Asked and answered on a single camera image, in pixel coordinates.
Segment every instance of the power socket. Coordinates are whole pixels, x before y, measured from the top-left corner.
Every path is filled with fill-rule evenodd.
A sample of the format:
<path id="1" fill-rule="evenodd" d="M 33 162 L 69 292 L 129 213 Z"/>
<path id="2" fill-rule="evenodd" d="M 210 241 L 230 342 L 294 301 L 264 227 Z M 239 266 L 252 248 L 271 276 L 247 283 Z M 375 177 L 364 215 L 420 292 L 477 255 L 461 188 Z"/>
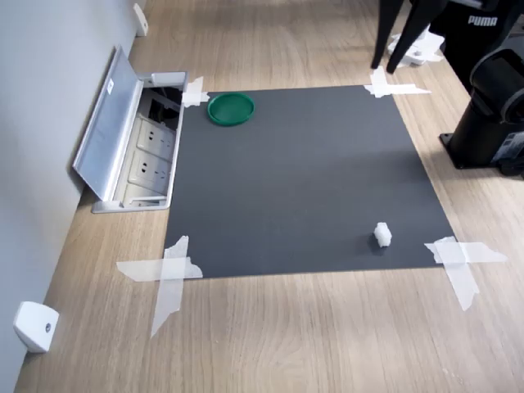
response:
<path id="1" fill-rule="evenodd" d="M 136 150 L 129 171 L 129 182 L 167 195 L 169 162 L 145 151 Z"/>
<path id="2" fill-rule="evenodd" d="M 142 120 L 137 147 L 164 160 L 171 161 L 174 150 L 174 133 L 162 129 L 149 120 Z"/>

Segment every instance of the metal cover plate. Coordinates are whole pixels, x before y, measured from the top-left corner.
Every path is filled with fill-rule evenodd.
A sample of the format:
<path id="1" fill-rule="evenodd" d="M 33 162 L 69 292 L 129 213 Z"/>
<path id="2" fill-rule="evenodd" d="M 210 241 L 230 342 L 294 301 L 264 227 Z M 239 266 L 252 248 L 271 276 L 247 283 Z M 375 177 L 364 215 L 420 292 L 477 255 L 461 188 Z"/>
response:
<path id="1" fill-rule="evenodd" d="M 110 201 L 115 193 L 142 86 L 118 47 L 73 162 L 102 201 Z"/>

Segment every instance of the gray mat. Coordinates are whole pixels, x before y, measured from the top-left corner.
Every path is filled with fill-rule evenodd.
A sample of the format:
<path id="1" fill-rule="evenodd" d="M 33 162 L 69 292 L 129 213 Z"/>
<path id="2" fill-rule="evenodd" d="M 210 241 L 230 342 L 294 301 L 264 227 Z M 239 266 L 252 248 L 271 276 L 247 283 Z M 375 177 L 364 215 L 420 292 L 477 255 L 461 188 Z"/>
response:
<path id="1" fill-rule="evenodd" d="M 423 243 L 453 231 L 392 97 L 246 94 L 255 114 L 236 127 L 212 124 L 206 104 L 185 110 L 166 247 L 188 235 L 205 278 L 435 267 Z"/>

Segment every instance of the masking tape strip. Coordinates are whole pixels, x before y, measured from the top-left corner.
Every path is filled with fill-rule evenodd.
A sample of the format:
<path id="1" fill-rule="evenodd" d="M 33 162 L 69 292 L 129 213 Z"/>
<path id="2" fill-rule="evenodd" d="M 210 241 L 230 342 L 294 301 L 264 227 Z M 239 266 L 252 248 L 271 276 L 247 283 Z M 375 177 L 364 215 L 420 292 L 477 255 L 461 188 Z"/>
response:
<path id="1" fill-rule="evenodd" d="M 384 67 L 381 65 L 371 75 L 371 85 L 364 86 L 376 98 L 389 96 L 391 94 L 428 94 L 429 90 L 417 88 L 414 84 L 388 84 Z"/>
<path id="2" fill-rule="evenodd" d="M 207 92 L 202 92 L 204 85 L 204 77 L 196 78 L 187 84 L 186 91 L 182 93 L 182 104 L 188 108 L 191 105 L 200 106 L 201 102 L 208 102 L 210 96 Z"/>
<path id="3" fill-rule="evenodd" d="M 375 86 L 373 85 L 365 85 L 364 86 L 366 90 L 368 90 L 371 94 L 375 94 L 375 97 L 378 98 L 376 95 Z M 431 91 L 424 90 L 423 88 L 418 88 L 414 84 L 388 84 L 387 87 L 389 88 L 389 94 L 429 94 Z"/>
<path id="4" fill-rule="evenodd" d="M 131 278 L 135 282 L 159 281 L 162 273 L 163 263 L 184 263 L 190 264 L 189 258 L 168 258 L 164 260 L 130 260 L 128 262 L 117 262 L 116 267 L 120 272 Z M 184 278 L 182 276 L 167 276 L 165 279 L 175 280 Z"/>
<path id="5" fill-rule="evenodd" d="M 470 263 L 505 262 L 506 256 L 492 251 L 484 243 L 460 243 L 454 237 L 444 237 L 425 244 L 437 264 L 443 264 L 462 310 L 471 307 L 473 297 L 480 293 L 469 268 Z"/>
<path id="6" fill-rule="evenodd" d="M 189 237 L 182 236 L 174 246 L 164 250 L 163 260 L 134 260 L 117 262 L 120 272 L 135 282 L 160 280 L 156 295 L 151 338 L 174 312 L 180 310 L 185 278 L 202 278 L 201 269 L 186 257 Z"/>

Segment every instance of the green lid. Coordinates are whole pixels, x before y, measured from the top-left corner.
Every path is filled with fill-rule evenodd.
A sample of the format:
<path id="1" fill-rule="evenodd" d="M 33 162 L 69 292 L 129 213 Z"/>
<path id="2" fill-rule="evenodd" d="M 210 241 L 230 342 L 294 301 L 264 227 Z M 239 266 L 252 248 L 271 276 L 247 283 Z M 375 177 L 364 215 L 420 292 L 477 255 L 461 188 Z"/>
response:
<path id="1" fill-rule="evenodd" d="M 207 114 L 218 125 L 237 125 L 248 121 L 255 112 L 255 103 L 246 94 L 225 93 L 207 105 Z"/>

